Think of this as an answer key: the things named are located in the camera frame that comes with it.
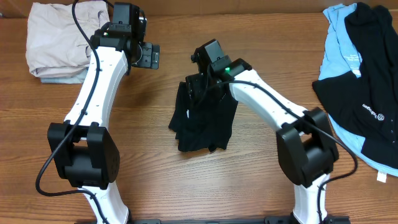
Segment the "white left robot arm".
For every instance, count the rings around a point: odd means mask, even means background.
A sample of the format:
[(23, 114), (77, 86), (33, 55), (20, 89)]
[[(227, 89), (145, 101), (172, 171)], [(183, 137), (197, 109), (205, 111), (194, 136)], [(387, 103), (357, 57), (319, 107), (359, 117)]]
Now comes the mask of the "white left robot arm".
[(144, 36), (144, 29), (97, 30), (78, 98), (64, 122), (51, 123), (47, 132), (60, 178), (85, 195), (97, 223), (132, 222), (116, 184), (120, 154), (108, 128), (122, 77), (132, 67), (159, 67), (160, 47), (145, 42)]

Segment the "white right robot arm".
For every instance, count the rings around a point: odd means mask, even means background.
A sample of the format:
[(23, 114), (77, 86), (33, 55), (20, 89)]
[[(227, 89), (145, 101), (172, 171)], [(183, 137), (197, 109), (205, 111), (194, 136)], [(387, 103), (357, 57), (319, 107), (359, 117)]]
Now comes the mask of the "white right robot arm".
[(195, 105), (232, 96), (260, 116), (274, 131), (280, 168), (294, 185), (295, 205), (285, 223), (336, 223), (326, 211), (326, 185), (339, 158), (326, 114), (307, 110), (269, 86), (243, 59), (192, 57), (198, 74), (186, 78)]

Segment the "black t-shirt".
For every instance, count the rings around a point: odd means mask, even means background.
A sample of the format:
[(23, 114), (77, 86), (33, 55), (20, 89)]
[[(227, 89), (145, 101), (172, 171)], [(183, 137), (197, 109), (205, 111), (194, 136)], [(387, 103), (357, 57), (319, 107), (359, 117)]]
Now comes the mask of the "black t-shirt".
[(199, 106), (190, 103), (187, 84), (179, 83), (175, 111), (169, 129), (176, 132), (178, 150), (192, 152), (207, 148), (226, 149), (232, 135), (232, 125), (238, 102), (229, 94), (220, 100), (210, 95)]

